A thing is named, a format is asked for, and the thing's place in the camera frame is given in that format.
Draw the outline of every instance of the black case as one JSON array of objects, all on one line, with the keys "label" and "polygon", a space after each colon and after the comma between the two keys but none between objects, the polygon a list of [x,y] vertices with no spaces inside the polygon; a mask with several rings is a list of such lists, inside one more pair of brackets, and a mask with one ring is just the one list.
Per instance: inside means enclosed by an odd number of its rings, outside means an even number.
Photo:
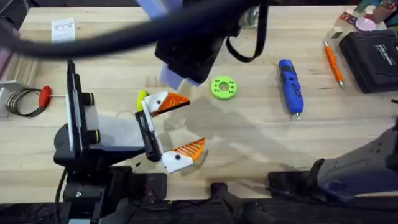
[{"label": "black case", "polygon": [[339,46],[363,93],[398,90],[398,40],[392,30],[352,32]]}]

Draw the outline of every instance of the white label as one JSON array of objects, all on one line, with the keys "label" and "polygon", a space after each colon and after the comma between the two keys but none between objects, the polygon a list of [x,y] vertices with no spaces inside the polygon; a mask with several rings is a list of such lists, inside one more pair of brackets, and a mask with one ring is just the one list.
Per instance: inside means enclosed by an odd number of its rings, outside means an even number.
[{"label": "white label", "polygon": [[51,23],[51,41],[53,43],[75,40],[75,19],[62,19]]}]

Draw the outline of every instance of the orange marker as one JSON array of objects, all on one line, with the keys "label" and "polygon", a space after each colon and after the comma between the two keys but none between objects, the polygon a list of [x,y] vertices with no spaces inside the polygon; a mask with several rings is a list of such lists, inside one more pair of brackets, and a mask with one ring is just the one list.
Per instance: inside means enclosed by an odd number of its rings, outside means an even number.
[{"label": "orange marker", "polygon": [[336,81],[338,82],[340,87],[344,88],[343,77],[341,76],[341,73],[338,70],[338,67],[336,65],[336,58],[333,55],[333,52],[331,51],[331,49],[328,45],[328,42],[326,42],[326,41],[325,41],[325,52],[326,52],[326,55],[328,56],[330,67],[331,67],[333,73],[335,74]]}]

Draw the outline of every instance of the green gear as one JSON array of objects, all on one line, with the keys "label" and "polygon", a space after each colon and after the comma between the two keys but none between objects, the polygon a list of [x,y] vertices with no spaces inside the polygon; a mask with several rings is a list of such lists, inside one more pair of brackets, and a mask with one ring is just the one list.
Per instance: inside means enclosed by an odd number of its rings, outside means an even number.
[{"label": "green gear", "polygon": [[216,77],[210,83],[210,91],[216,99],[229,100],[238,91],[238,85],[230,77]]}]

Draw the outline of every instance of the blue tool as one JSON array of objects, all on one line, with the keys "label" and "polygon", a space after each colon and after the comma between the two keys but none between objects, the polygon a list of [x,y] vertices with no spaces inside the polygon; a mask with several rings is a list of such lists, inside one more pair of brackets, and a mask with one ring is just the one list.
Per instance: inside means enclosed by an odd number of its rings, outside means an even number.
[{"label": "blue tool", "polygon": [[300,119],[300,113],[304,109],[304,100],[301,95],[301,87],[297,73],[290,60],[279,62],[280,75],[282,77],[285,102],[290,114],[295,114]]}]

